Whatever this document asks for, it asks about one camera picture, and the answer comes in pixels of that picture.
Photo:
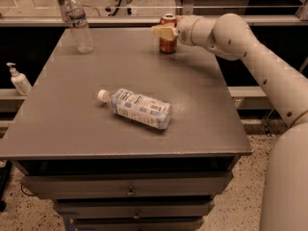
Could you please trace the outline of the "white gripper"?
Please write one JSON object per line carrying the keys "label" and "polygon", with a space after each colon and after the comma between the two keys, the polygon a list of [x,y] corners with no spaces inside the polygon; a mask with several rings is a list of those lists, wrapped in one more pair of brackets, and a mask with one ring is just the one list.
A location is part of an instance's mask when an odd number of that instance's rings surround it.
{"label": "white gripper", "polygon": [[173,41],[178,37],[182,44],[193,46],[192,31],[196,21],[195,15],[182,15],[177,17],[176,28],[174,26],[156,25],[152,27],[152,31],[156,37],[161,39]]}

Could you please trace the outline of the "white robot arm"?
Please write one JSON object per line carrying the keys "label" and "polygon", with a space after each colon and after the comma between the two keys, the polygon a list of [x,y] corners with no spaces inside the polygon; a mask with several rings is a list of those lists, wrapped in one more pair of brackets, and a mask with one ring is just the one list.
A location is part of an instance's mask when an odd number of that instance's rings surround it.
{"label": "white robot arm", "polygon": [[262,44],[237,14],[184,15],[154,35],[240,60],[288,126],[269,154],[260,231],[308,231],[308,79]]}

